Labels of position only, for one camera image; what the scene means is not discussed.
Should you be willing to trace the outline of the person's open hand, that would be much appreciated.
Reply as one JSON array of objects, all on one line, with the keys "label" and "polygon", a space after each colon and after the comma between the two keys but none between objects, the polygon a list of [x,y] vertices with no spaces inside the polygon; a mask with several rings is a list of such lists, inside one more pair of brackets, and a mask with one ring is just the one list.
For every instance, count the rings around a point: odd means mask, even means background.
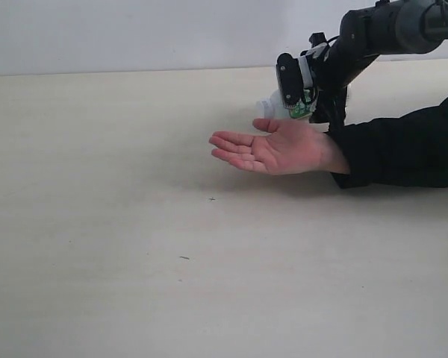
[{"label": "person's open hand", "polygon": [[214,146],[211,155],[237,169],[266,175],[350,173],[333,139],[309,124],[292,119],[255,119],[252,124],[264,134],[213,133],[209,139]]}]

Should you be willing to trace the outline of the black sleeved forearm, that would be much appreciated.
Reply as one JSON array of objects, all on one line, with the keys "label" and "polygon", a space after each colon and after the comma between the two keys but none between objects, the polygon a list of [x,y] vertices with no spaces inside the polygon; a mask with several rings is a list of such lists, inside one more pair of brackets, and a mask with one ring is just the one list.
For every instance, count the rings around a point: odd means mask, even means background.
[{"label": "black sleeved forearm", "polygon": [[332,175],[341,189],[448,188],[448,97],[434,107],[347,125],[328,135],[349,164],[349,173]]}]

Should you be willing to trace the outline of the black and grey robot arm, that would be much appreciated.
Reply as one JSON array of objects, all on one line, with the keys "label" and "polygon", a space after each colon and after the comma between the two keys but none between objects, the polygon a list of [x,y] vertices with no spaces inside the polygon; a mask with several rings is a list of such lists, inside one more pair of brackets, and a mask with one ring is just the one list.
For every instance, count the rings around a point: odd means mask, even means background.
[{"label": "black and grey robot arm", "polygon": [[377,1],[350,10],[340,33],[327,39],[313,33],[309,42],[324,49],[315,60],[314,83],[319,91],[312,123],[343,127],[347,87],[382,55],[428,54],[448,40],[448,1]]}]

